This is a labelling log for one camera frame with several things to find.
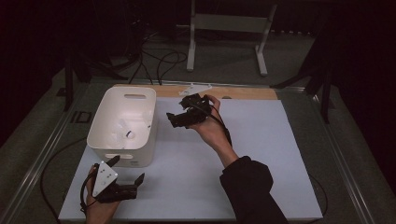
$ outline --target dark background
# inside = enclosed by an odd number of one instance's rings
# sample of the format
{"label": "dark background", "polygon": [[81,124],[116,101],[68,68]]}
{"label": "dark background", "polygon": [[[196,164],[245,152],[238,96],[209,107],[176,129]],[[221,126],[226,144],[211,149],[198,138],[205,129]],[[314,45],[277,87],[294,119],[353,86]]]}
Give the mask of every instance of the dark background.
{"label": "dark background", "polygon": [[[98,19],[92,1],[87,0],[1,1],[1,145],[50,87],[51,78],[63,69],[65,49],[77,47],[105,62],[111,55],[136,53],[141,41],[139,32],[144,32],[139,22],[149,23],[172,38],[177,38],[176,24],[190,23],[190,1],[129,1],[132,4],[128,6],[132,7],[126,14],[120,11],[120,5],[126,1],[111,1],[114,4],[111,6],[101,5],[104,1],[95,2],[108,9],[103,10],[108,20]],[[219,3],[199,2],[197,11],[207,13],[216,10]],[[260,7],[252,7],[262,1],[245,1],[242,7],[237,2],[227,1],[223,4],[227,7],[218,13],[245,16],[264,13],[257,10]],[[394,8],[386,1],[371,0],[283,1],[276,10],[272,28],[278,34],[300,32],[317,38],[304,67],[331,62],[332,84],[339,88],[395,192]],[[135,32],[125,33],[125,23]],[[125,50],[121,47],[124,43],[117,43],[107,34],[125,35],[125,41],[132,45]]]}

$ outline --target metal stand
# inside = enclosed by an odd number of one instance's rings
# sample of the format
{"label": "metal stand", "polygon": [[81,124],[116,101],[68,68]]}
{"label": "metal stand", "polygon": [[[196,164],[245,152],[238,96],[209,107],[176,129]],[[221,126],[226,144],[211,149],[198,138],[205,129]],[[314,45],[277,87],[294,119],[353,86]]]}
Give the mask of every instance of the metal stand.
{"label": "metal stand", "polygon": [[220,30],[220,31],[238,31],[262,34],[262,42],[256,46],[257,62],[260,68],[260,74],[267,76],[262,50],[271,29],[271,24],[275,15],[276,5],[273,5],[268,18],[257,17],[240,17],[195,13],[195,0],[191,0],[191,26],[190,26],[190,47],[187,60],[187,70],[192,72],[194,69],[195,59],[195,30]]}

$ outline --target white table surface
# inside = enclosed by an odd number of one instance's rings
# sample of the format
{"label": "white table surface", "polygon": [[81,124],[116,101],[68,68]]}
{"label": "white table surface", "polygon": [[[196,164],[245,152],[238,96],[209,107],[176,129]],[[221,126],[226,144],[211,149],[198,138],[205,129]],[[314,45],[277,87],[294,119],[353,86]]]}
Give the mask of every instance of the white table surface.
{"label": "white table surface", "polygon": [[[173,128],[166,112],[184,112],[180,98],[157,98],[157,143],[151,165],[119,168],[118,183],[145,173],[137,199],[123,201],[114,218],[121,220],[228,220],[233,209],[219,176],[222,164],[198,133]],[[220,114],[230,130],[233,148],[242,157],[268,165],[274,179],[271,195],[289,220],[321,218],[318,201],[305,170],[283,105],[278,100],[221,100]],[[100,162],[85,148],[59,215],[82,220],[79,191],[91,166]]]}

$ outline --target human hand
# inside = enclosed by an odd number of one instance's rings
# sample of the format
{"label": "human hand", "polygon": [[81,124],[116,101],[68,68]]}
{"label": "human hand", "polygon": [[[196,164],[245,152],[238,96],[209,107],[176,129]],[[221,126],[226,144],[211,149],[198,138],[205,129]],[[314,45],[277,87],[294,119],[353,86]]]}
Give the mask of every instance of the human hand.
{"label": "human hand", "polygon": [[[90,170],[92,173],[96,168],[93,166]],[[120,202],[99,203],[92,197],[93,178],[87,182],[87,224],[105,224],[110,223],[114,213],[116,213]]]}
{"label": "human hand", "polygon": [[[221,120],[219,114],[220,101],[212,95],[207,95],[207,98],[213,103],[211,115]],[[227,167],[238,159],[238,156],[233,151],[233,147],[227,139],[224,127],[215,119],[207,117],[204,122],[193,124],[189,126],[189,128],[198,132],[201,138],[218,153],[224,167]]]}

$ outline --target black jacket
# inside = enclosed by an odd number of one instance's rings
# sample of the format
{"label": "black jacket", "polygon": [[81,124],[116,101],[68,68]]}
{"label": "black jacket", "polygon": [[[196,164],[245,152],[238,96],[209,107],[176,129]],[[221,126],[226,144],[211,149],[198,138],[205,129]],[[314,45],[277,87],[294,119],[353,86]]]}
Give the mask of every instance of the black jacket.
{"label": "black jacket", "polygon": [[266,165],[242,157],[223,170],[220,182],[238,223],[288,223],[270,194],[274,180]]}

